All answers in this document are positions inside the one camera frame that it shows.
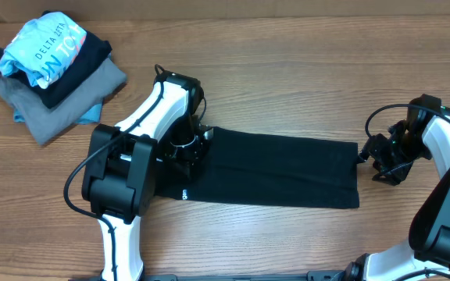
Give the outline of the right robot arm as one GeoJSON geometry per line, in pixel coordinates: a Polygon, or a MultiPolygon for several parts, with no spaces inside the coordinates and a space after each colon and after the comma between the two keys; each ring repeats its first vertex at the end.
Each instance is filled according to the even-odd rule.
{"type": "Polygon", "coordinates": [[[439,182],[414,216],[406,240],[348,264],[340,280],[450,280],[450,108],[423,94],[405,104],[407,117],[389,136],[370,134],[359,161],[373,158],[373,180],[398,185],[419,158],[434,161],[439,182]]]}

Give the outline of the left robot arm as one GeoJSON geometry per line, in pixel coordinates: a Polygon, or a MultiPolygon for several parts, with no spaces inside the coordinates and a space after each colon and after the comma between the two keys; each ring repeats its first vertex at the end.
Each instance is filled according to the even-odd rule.
{"type": "Polygon", "coordinates": [[[205,102],[198,79],[161,67],[151,94],[114,126],[92,135],[81,195],[102,230],[105,265],[100,280],[140,280],[141,218],[163,170],[190,179],[213,136],[195,113],[205,102]]]}

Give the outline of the black polo shirt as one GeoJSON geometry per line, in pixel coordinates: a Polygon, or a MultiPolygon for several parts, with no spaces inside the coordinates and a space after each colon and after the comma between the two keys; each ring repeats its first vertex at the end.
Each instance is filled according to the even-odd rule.
{"type": "Polygon", "coordinates": [[[358,208],[357,150],[353,142],[217,127],[192,177],[161,165],[155,193],[183,201],[358,208]]]}

